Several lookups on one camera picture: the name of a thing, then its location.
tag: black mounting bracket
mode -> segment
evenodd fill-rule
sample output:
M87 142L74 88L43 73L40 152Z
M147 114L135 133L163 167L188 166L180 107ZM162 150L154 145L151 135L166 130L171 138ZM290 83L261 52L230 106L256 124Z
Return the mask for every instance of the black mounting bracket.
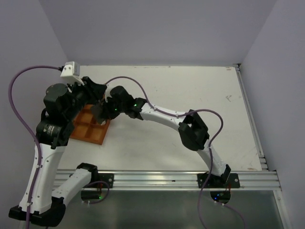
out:
M204 181L207 179L208 173L197 174L198 188L201 188ZM218 176L211 174L205 188L240 188L239 177L237 173L230 173L227 182L224 183Z
M109 188L113 187L114 174L113 173L99 173L101 181L106 182L109 185Z

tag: white table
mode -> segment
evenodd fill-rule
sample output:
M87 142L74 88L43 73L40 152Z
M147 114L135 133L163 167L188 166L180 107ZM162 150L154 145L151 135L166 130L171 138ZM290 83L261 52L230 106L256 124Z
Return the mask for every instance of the white table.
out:
M233 171L262 170L234 67L198 66L82 66L81 75L94 82L125 75L138 80L150 101L175 111L208 108L224 119L224 129L214 141L215 150ZM144 97L134 82L119 79L134 97ZM212 136L219 119L200 113ZM207 170L196 152L185 148L178 132L121 114L111 121L102 146L71 139L59 169L75 169L81 162L101 170Z

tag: wall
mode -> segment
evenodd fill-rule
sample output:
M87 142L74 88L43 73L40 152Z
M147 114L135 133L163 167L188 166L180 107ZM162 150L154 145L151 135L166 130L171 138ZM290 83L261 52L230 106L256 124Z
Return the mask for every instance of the wall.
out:
M242 64L269 167L295 229L304 228L305 1L278 0Z
M232 65L276 0L40 0L82 65Z
M17 228L9 209L20 202L31 172L34 142L13 114L8 85L24 67L61 66L66 56L37 0L3 0L0 7L0 227ZM32 129L40 121L45 89L58 81L55 70L33 70L22 75L13 88L16 107Z

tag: cable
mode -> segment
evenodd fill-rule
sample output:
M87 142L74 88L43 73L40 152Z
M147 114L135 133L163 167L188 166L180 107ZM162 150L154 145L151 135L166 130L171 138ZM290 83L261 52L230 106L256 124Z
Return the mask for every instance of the cable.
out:
M30 190L29 190L29 195L28 195L28 203L30 203L27 206L27 212L26 212L26 229L29 229L30 227L30 212L31 212L31 197L33 194L33 190L34 190L34 186L37 180L37 176L39 173L39 169L41 167L41 147L39 144L39 141L36 137L36 135L34 134L34 132L31 130L31 128L29 127L29 125L23 120L23 118L20 116L19 112L17 111L15 104L13 102L13 98L12 98L12 89L13 89L13 85L16 81L16 79L24 72L32 70L32 69L36 69L36 68L47 68L47 69L55 69L55 70L60 70L59 67L53 67L53 66L47 66L47 65L37 65L37 66L32 66L32 67L28 67L23 69L22 71L20 71L19 73L17 73L11 80L10 84L9 84L9 102L10 102L10 106L13 110L13 112L15 113L15 115L17 116L17 118L20 120L20 122L24 125L24 127L28 130L28 132L30 133L30 135L32 136L32 138L35 141L35 144L37 146L37 150L38 150L38 161L37 161L37 168L35 170L34 176L33 176L33 180L32 183L30 185Z
M145 97L145 99L146 99L146 101L147 101L147 104L148 104L151 108L153 108L155 111L158 111L158 112L160 112L160 113L162 113L162 114L164 114L164 115L176 117L175 114L171 114L171 113L165 112L165 111L163 111L163 110L160 110L159 108L156 108L156 107L149 101L148 96L147 96L147 94L146 94L144 88L142 87L142 85L141 85L138 81L136 81L135 79L133 79L133 78L131 78L131 77L128 77L128 76L117 76L117 77L114 77L114 78L108 80L105 84L108 84L108 83L110 83L111 81L116 80L116 79L129 79L129 80L131 80L131 81L134 81L134 82L140 87L140 89L142 90L142 92L143 92L143 94L144 94L144 97ZM210 140L210 142L209 142L209 144L208 144L208 148L209 148L209 152L210 152L210 157L211 157L211 166L210 166L209 174L208 174L206 180L204 181L204 183L203 183L203 185L202 185L202 187L201 187L201 189L200 189L199 197L198 197L198 201L197 201L197 211L198 211L198 215L199 215L199 220L200 220L201 224L203 225L203 227L204 227L205 229L207 229L207 226L206 226L206 224L205 224L205 222L204 222L204 220L203 220L203 217L202 217L202 215L201 215L201 204L200 204L200 202L201 202L201 196L202 196L202 193L203 193L203 189L205 188L205 186L206 186L208 180L210 179L210 177L211 177L211 171L212 171L212 169L213 169L213 153L212 153L212 150L211 150L211 145L212 145L212 142L215 140L215 138L219 135L219 133L220 133L221 130L223 129L223 127L224 127L224 120L223 120L223 118L220 116L220 114L218 114L216 111L209 110L209 109L199 109L199 110L195 110L195 111L190 111L190 112L187 112L187 113L184 113L184 114L180 114L180 115L178 115L177 117L183 117L183 116L191 115L191 114L197 113L197 112L210 112L210 113L216 115L216 116L220 119L220 122L221 122L220 127L219 127L219 130L218 130L218 131L216 132L216 134L211 138L211 140ZM237 211L236 209L234 209L233 207L231 207L231 206L228 206L228 205L225 205L225 206L226 206L227 208L231 209L232 211L235 211L235 212L241 217L241 219L242 219L242 221L243 221L243 223L244 223L244 228L246 229L246 228L247 228L247 225L246 225L245 219L243 218L242 214L241 214L239 211Z
M87 184L85 187L90 187L91 185L96 185L96 184L103 184L103 185L105 185L106 187L107 187L107 193L106 193L106 195L102 198L102 199L99 199L99 200L97 200L97 201L94 201L94 202L91 202L91 201L84 201L84 203L87 203L87 204L98 204L98 203L101 203L102 201L104 201L106 198L107 198L107 196L108 196L108 194L109 194L109 189L110 189L110 187L109 187L109 185L106 183L106 182L104 182L104 181L95 181L95 182L92 182L92 183L90 183L90 184Z

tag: purple cable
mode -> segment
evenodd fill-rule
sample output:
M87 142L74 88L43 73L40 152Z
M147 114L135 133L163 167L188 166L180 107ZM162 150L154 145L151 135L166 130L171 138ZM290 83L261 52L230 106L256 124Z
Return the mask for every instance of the purple cable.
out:
M98 204L98 203L101 203L103 200L105 200L106 197L108 196L110 187L109 187L109 185L108 185L106 182L104 182L104 181L101 181L101 180L100 180L100 181L94 181L94 182L92 182L92 183L90 183L90 184L87 184L85 187L89 187L89 186L96 185L96 184L103 184L103 185L105 185L105 186L107 187L107 193L106 193L106 195L105 195L102 199L99 199L99 200L97 200L97 201L94 201L94 202L84 201L85 203L89 203L89 204Z
M17 73L11 80L10 84L9 84L9 102L10 102L10 106L13 110L13 112L15 113L15 115L17 116L17 118L21 121L21 123L24 125L24 127L28 130L28 132L30 133L30 135L32 136L32 138L35 141L35 144L37 146L37 150L38 150L38 161L37 161L37 165L38 168L36 168L34 176L33 176L33 180L32 183L30 185L30 190L29 190L29 195L28 195L28 203L31 203L31 197L33 194L33 190L34 190L34 186L36 183L36 179L39 173L39 169L40 169L40 165L41 165L41 147L39 145L39 141L36 137L36 135L34 134L34 132L31 130L31 128L28 126L28 124L23 120L23 118L20 116L19 112L17 111L15 104L13 102L13 98L12 98L12 89L13 89L13 85L15 83L15 80L24 72L28 71L28 70L32 70L32 69L36 69L36 68L48 68L48 69L55 69L55 70L59 70L59 67L53 67L53 66L47 66L47 65L37 65L37 66L32 66L32 67L28 67L23 69L22 71L20 71L19 73ZM29 229L30 227L30 212L31 212L31 206L27 206L27 212L26 212L26 229Z
M144 88L142 87L142 85L141 85L138 81L136 81L135 79L133 79L133 78L131 78L131 77L128 77L128 76L117 76L117 77L114 77L114 78L108 80L105 84L108 84L108 83L110 83L111 81L116 80L116 79L128 79L128 80L134 81L134 82L140 87L140 89L142 90L142 92L143 92L143 94L144 94L144 97L145 97L145 99L146 99L148 105L149 105L151 108L153 108L155 111L158 111L158 112L160 112L160 113L162 113L162 114L164 114L164 115L169 115L169 116L172 116L172 117L176 117L175 114L171 114L171 113L165 112L165 111L163 111L163 110L160 110L160 109L158 109L158 108L155 108L155 107L153 106L153 104L149 101L148 96L147 96L147 94L146 94ZM203 185L202 185L202 187L201 187L201 189L200 189L199 197L198 197L198 201L197 201L197 211L198 211L198 214L199 214L199 220L200 220L200 222L202 223L203 227L207 229L207 226L206 226L206 224L205 224L205 222L204 222L204 220L203 220L203 217L202 217L202 215L201 215L201 205L200 205L200 202L201 202L201 196L202 196L202 193L203 193L203 189L205 188L205 186L206 186L208 180L210 179L210 177L211 177L211 171L212 171L212 169L213 169L213 153L212 153L212 150L211 150L211 145L212 145L212 142L214 141L214 139L219 135L219 133L220 133L221 130L223 129L223 127L224 127L224 120L223 120L223 118L220 116L220 114L218 114L216 111L209 110L209 109L199 109L199 110L195 110L195 111L190 111L190 112L187 112L187 113L184 113L184 114L180 114L180 115L178 115L178 117L183 117L183 116L186 116L186 115L191 115L191 114L197 113L197 112L210 112L210 113L213 113L214 115L216 115L216 116L220 119L220 122L221 122L221 125L220 125L219 130L218 130L218 131L216 132L216 134L212 137L212 139L210 140L209 145L208 145L208 147L209 147L209 152L210 152L210 157L211 157L211 166L210 166L209 174L208 174L206 180L204 181L204 183L203 183ZM247 225L246 225L245 219L243 218L242 214L241 214L239 211L237 211L236 209L234 209L233 207L231 207L231 206L228 206L228 205L225 205L225 206L226 206L227 208L231 209L232 211L235 211L235 212L240 216L240 218L242 219L242 221L243 221L243 223L244 223L244 228L246 229L246 228L247 228Z

